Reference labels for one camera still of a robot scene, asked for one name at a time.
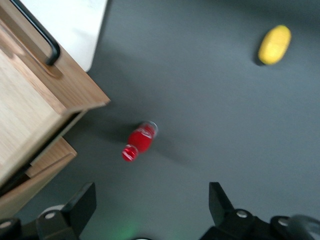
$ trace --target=wooden panel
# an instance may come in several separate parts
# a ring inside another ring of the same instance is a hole
[[[27,55],[17,54],[17,56],[37,76],[29,78],[29,83],[57,113],[64,114],[95,108],[103,106],[109,101],[103,91],[63,48],[61,48],[61,56],[55,64],[62,76],[57,79],[47,74],[35,59],[44,61],[43,51],[48,54],[48,44],[9,1],[0,1],[0,20],[3,28],[7,29],[10,35],[14,33],[15,37],[12,37],[16,44],[27,52]],[[50,94],[47,95],[48,91],[56,99],[52,98]]]
[[[76,151],[71,148],[67,141],[60,137],[60,139],[42,157],[31,163],[32,167],[25,173],[29,178],[32,178],[51,166],[56,160],[62,159],[69,154],[74,156],[77,155]]]
[[[55,177],[74,157],[75,150],[61,138],[46,155],[30,170],[32,176],[23,184],[0,197],[0,216],[10,218],[32,199],[52,178]]]
[[[15,54],[10,58],[0,50],[0,75],[1,185],[68,116],[57,114],[26,81],[37,77]]]

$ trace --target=drawer handle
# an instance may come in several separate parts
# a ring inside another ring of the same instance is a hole
[[[41,25],[41,23],[32,15],[32,13],[20,2],[20,0],[10,0],[10,2],[19,10],[28,22],[37,30],[51,47],[51,56],[45,64],[52,66],[60,56],[60,46],[54,37]]]

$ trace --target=black plastic part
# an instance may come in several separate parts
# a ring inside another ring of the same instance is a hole
[[[245,212],[247,217],[240,217],[238,212]],[[226,216],[224,221],[218,226],[218,229],[223,230],[232,236],[234,239],[245,239],[253,230],[255,218],[252,214],[243,209],[236,209]]]
[[[28,20],[28,22],[50,45],[51,56],[46,60],[45,63],[49,66],[52,66],[60,56],[60,46],[58,42],[19,0],[10,0],[10,2],[19,10],[20,13],[22,13],[22,15]]]
[[[253,230],[250,234],[252,240],[277,240],[273,234],[271,234],[270,224],[262,221],[257,216],[254,217]]]
[[[274,216],[270,220],[270,230],[272,235],[274,235],[277,239],[285,240],[289,238],[289,235],[287,232],[287,227],[279,223],[280,219],[289,220],[290,218],[287,216]]]
[[[94,183],[86,183],[62,208],[61,212],[68,224],[72,226],[74,233],[79,236],[96,207],[96,186]]]
[[[79,237],[68,225],[65,217],[59,210],[43,213],[36,219],[36,230],[39,240],[78,240]]]
[[[235,210],[218,182],[209,184],[209,209],[215,226],[219,226],[225,217]]]
[[[209,230],[200,238],[200,240],[237,240],[237,238],[234,238],[223,230],[213,226],[209,228]]]
[[[288,221],[287,231],[294,240],[315,240],[311,233],[320,236],[320,221],[309,216],[294,215]]]
[[[10,225],[0,228],[0,239],[11,240],[20,233],[21,222],[18,218],[6,218],[0,220],[0,225],[9,222]]]

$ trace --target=gray floor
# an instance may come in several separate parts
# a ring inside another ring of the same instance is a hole
[[[67,135],[78,157],[19,214],[23,222],[94,181],[82,239],[197,240],[213,225],[209,182],[234,206],[320,219],[320,1],[109,0],[89,75],[112,102]],[[256,64],[287,25],[283,60]],[[133,163],[133,126],[159,135]]]

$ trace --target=wooden cabinet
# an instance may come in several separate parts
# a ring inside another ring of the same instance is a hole
[[[59,151],[53,146],[61,136],[109,101],[62,47],[47,65],[51,51],[9,0],[0,1],[0,187],[50,149]]]

